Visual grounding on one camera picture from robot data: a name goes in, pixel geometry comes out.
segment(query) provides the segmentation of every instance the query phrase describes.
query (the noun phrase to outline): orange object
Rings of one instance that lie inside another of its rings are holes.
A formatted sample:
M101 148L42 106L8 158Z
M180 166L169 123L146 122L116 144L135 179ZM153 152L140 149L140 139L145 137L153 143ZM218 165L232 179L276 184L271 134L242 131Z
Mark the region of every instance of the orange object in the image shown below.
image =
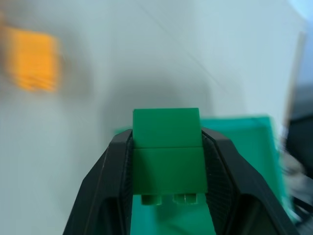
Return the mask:
M55 91L58 77L57 41L37 32L7 28L7 70L26 90Z

